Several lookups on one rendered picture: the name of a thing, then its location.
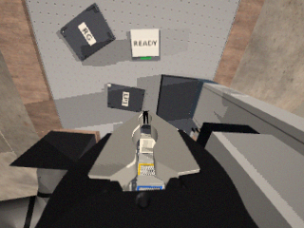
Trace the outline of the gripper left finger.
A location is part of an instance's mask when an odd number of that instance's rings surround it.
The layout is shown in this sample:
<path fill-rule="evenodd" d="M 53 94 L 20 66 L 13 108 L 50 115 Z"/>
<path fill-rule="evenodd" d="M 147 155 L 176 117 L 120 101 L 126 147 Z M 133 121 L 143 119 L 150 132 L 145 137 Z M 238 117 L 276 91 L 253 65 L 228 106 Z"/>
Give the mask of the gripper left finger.
<path fill-rule="evenodd" d="M 129 191 L 138 173 L 137 141 L 145 124 L 141 111 L 107 133 L 77 160 L 62 177 L 34 228 L 50 228 L 67 210 L 82 200 L 107 192 L 111 181 Z"/>

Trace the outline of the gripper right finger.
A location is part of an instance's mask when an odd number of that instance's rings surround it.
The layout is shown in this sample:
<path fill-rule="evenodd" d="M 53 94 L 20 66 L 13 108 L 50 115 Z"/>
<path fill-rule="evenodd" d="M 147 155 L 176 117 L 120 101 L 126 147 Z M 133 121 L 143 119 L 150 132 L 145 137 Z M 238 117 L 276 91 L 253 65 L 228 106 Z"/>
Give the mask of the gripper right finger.
<path fill-rule="evenodd" d="M 163 180 L 180 180 L 180 188 L 199 191 L 221 204 L 243 228 L 259 228 L 249 215 L 231 178 L 220 163 L 182 129 L 146 111 L 151 126 L 154 171 Z"/>

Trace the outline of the yellow tip rack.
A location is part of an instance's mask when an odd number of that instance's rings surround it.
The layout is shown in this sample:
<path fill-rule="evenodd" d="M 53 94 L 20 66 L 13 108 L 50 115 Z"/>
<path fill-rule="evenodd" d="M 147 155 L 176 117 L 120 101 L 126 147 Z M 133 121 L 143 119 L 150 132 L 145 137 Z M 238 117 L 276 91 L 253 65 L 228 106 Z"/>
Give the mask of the yellow tip rack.
<path fill-rule="evenodd" d="M 138 175 L 156 176 L 154 171 L 153 154 L 139 154 L 138 168 Z"/>

